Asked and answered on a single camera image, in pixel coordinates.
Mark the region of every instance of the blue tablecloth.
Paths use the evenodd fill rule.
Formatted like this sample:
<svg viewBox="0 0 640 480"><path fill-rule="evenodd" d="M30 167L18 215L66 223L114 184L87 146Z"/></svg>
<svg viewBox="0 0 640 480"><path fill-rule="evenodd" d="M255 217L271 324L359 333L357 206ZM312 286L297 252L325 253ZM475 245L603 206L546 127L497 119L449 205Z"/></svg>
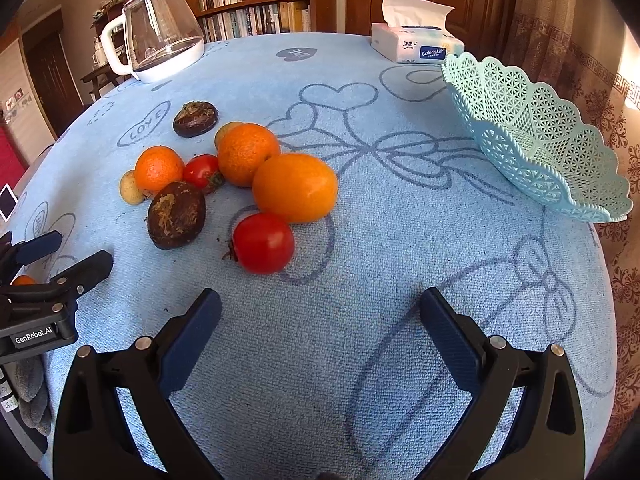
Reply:
<svg viewBox="0 0 640 480"><path fill-rule="evenodd" d="M190 246L154 247L148 206L118 193L147 147L185 160L215 153L215 130L182 139L190 100L220 124L267 124L286 149L322 156L340 182L334 211L294 227L296 255L273 276L222 260L251 192L207 197ZM79 301L78 344L45 357L52 406L81 344L126 348L182 314L204 287L223 315L172 403L228 480L413 479L468 403L420 325L415 302L436 285L461 313L515 347L568 351L580 391L587 464L612 407L612 297L593 226L545 211L484 158L458 119L440 70L396 65L368 38L279 34L207 45L170 80L129 80L91 106L53 147L11 220L16 239L63 233L46 280L106 249L111 277ZM506 436L510 402L483 462ZM142 455L158 463L123 395ZM50 456L44 461L50 468Z"/></svg>

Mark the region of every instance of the metal screw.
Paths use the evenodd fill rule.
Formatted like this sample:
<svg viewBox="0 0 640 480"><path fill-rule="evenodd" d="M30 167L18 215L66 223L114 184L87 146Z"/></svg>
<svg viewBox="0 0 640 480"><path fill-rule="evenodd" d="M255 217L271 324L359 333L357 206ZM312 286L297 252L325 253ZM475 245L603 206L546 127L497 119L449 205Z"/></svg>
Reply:
<svg viewBox="0 0 640 480"><path fill-rule="evenodd" d="M76 355L78 357L87 357L91 353L92 348L89 345L83 345L78 349Z"/></svg>
<svg viewBox="0 0 640 480"><path fill-rule="evenodd" d="M136 339L136 348L138 350L146 350L150 346L151 346L150 337L143 335L142 337L139 337L138 339Z"/></svg>
<svg viewBox="0 0 640 480"><path fill-rule="evenodd" d="M558 357L562 357L564 355L564 348L562 348L558 343L553 343L551 345L551 351Z"/></svg>
<svg viewBox="0 0 640 480"><path fill-rule="evenodd" d="M489 338L489 344L492 347L497 348L498 350L502 350L503 348L506 348L507 340L503 338L501 335L492 335Z"/></svg>

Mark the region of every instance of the mint green basket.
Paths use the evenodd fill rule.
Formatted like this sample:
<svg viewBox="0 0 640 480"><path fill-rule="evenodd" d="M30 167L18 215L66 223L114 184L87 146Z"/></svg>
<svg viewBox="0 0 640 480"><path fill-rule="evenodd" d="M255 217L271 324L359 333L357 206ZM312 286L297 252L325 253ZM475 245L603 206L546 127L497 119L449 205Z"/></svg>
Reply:
<svg viewBox="0 0 640 480"><path fill-rule="evenodd" d="M572 102L494 57L450 54L442 75L482 152L524 194L581 221L626 219L634 204L618 158Z"/></svg>

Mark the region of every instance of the brown curtain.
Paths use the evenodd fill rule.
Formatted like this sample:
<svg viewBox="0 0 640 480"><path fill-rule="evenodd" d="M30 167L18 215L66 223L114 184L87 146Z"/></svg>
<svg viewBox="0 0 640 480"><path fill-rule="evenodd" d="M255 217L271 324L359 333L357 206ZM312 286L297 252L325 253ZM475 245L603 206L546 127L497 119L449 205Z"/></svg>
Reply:
<svg viewBox="0 0 640 480"><path fill-rule="evenodd" d="M517 0L502 61L573 101L615 150L640 207L640 48L610 0ZM594 466L640 404L640 214L596 225L613 291L618 371L613 412Z"/></svg>

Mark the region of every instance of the white kettle handle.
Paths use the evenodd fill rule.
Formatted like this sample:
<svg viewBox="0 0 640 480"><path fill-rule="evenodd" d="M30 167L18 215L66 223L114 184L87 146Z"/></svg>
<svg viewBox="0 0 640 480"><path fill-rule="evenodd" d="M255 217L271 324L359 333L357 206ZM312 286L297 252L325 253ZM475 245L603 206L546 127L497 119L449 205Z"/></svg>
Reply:
<svg viewBox="0 0 640 480"><path fill-rule="evenodd" d="M122 25L125 27L125 17L124 14L118 16L115 20L111 20L104 27L102 34L100 35L100 42L102 43L102 48L104 49L104 54L107 57L107 61L109 61L109 65L111 65L111 70L113 70L118 75L127 75L133 73L133 67L131 66L131 62L126 65L123 65L116 54L116 48L113 46L113 40L111 39L111 33L113 29Z"/></svg>

